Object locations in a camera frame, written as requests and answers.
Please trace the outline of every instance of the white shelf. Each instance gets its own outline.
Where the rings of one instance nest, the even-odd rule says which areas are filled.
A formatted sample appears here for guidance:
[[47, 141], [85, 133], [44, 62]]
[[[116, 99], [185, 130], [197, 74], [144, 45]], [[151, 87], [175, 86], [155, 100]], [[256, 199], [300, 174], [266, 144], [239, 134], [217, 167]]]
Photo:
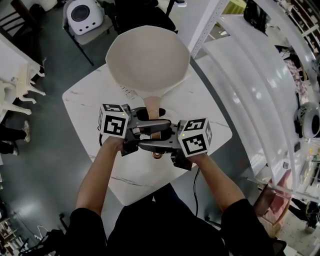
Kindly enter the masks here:
[[219, 95], [219, 98], [221, 99], [236, 128], [237, 133], [239, 134], [246, 154], [249, 158], [253, 173], [254, 175], [257, 175], [266, 165], [267, 160], [257, 133], [251, 124], [251, 120], [248, 117], [244, 106], [240, 102], [229, 81], [208, 55], [198, 58], [196, 63], [199, 65]]
[[299, 22], [296, 21], [295, 17], [290, 13], [289, 16], [293, 19], [294, 23], [296, 24], [296, 26], [301, 30], [301, 33], [304, 32], [304, 30], [302, 29], [302, 27], [300, 26]]
[[306, 27], [309, 29], [309, 25], [307, 23], [307, 21], [301, 16], [300, 12], [298, 10], [296, 10], [295, 8], [292, 8], [292, 10], [295, 11], [296, 14], [298, 14], [298, 16], [300, 17], [300, 19], [303, 21], [303, 23], [306, 25]]
[[281, 10], [281, 7], [272, 0], [255, 0], [255, 2], [271, 17], [273, 22], [281, 29], [298, 55], [311, 84], [317, 85], [317, 73], [313, 70], [315, 55], [302, 37], [298, 28], [290, 18]]
[[272, 98], [280, 127], [287, 146], [293, 177], [293, 191], [296, 191], [296, 167], [294, 144], [299, 141], [294, 129], [294, 113], [297, 108], [296, 84], [281, 55], [269, 38], [245, 21], [243, 15], [222, 15], [219, 23], [234, 38], [259, 74]]
[[294, 0], [297, 5], [303, 10], [303, 12], [305, 13], [305, 15], [307, 15], [307, 17], [309, 18], [309, 20], [313, 23], [313, 25], [316, 25], [316, 23], [314, 23], [314, 21], [312, 20], [312, 18], [310, 17], [310, 15], [306, 12], [306, 10], [301, 6], [301, 4], [297, 1], [297, 0]]
[[287, 143], [264, 82], [232, 36], [206, 42], [202, 48], [238, 96], [263, 148], [272, 181], [277, 184], [287, 171], [283, 168]]
[[310, 47], [312, 48], [313, 52], [316, 52], [317, 50], [316, 50], [316, 48], [314, 47], [314, 45], [311, 43], [310, 37], [306, 35], [306, 36], [305, 36], [305, 40], [308, 41], [308, 43], [309, 43]]

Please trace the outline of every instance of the white panel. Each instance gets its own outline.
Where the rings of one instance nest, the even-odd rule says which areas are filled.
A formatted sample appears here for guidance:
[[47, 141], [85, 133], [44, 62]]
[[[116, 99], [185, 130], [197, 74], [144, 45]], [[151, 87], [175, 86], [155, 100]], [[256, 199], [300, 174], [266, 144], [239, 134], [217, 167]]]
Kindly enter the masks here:
[[260, 75], [278, 113], [287, 144], [293, 176], [293, 190], [296, 191], [296, 167], [294, 144], [299, 141], [294, 131], [292, 116], [284, 115], [295, 95], [296, 84], [278, 50], [261, 31], [247, 23], [243, 15], [223, 15], [219, 23], [235, 39]]
[[190, 52], [201, 38], [208, 21], [212, 18], [217, 5], [229, 0], [187, 0], [183, 11], [178, 37], [183, 41]]
[[312, 53], [307, 42], [302, 37], [298, 28], [293, 24], [290, 18], [282, 11], [281, 7], [272, 0], [254, 0], [272, 19], [285, 37], [289, 40], [301, 63], [304, 66], [305, 72], [309, 76], [312, 85], [317, 83], [317, 74], [312, 68], [312, 61], [315, 56]]
[[258, 139], [257, 133], [248, 117], [248, 114], [240, 102], [234, 89], [226, 77], [214, 64], [209, 56], [204, 56], [196, 60], [206, 77], [211, 82], [213, 88], [219, 95], [226, 108], [249, 158], [254, 175], [266, 165], [267, 160]]
[[256, 131], [275, 184], [284, 174], [285, 136], [274, 103], [255, 67], [229, 36], [203, 44], [203, 49], [224, 73]]

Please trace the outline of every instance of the black sleeve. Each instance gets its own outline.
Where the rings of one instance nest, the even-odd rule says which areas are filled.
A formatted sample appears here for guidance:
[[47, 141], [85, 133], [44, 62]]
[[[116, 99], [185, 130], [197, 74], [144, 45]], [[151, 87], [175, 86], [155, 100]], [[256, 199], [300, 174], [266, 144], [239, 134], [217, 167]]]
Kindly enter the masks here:
[[230, 205], [223, 213], [221, 233], [234, 255], [274, 256], [272, 240], [247, 199]]
[[73, 211], [65, 235], [64, 255], [106, 255], [107, 240], [101, 217], [79, 208]]

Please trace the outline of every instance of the black cable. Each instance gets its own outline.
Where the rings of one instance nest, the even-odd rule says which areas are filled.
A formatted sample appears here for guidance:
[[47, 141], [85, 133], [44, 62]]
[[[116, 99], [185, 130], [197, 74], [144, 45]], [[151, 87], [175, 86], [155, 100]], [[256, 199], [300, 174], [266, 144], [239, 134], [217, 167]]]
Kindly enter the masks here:
[[286, 52], [282, 55], [281, 58], [283, 58], [286, 54], [289, 54], [289, 53], [290, 53], [290, 51], [286, 51]]
[[195, 216], [198, 216], [198, 199], [197, 199], [197, 193], [196, 193], [196, 182], [197, 182], [197, 178], [200, 172], [200, 168], [198, 168], [198, 170], [196, 171], [196, 175], [194, 177], [194, 182], [193, 182], [193, 194], [194, 194], [194, 199], [195, 199], [195, 205], [196, 205], [196, 210], [195, 210]]

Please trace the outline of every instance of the white appliance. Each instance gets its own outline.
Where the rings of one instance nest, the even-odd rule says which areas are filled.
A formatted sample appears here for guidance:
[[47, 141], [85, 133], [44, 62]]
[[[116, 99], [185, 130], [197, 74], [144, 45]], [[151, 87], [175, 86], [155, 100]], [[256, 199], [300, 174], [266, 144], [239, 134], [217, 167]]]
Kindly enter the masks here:
[[319, 105], [313, 102], [306, 102], [296, 111], [296, 120], [302, 128], [302, 135], [311, 139], [320, 132]]
[[66, 15], [74, 33], [83, 35], [104, 22], [104, 16], [95, 0], [74, 0], [67, 8]]

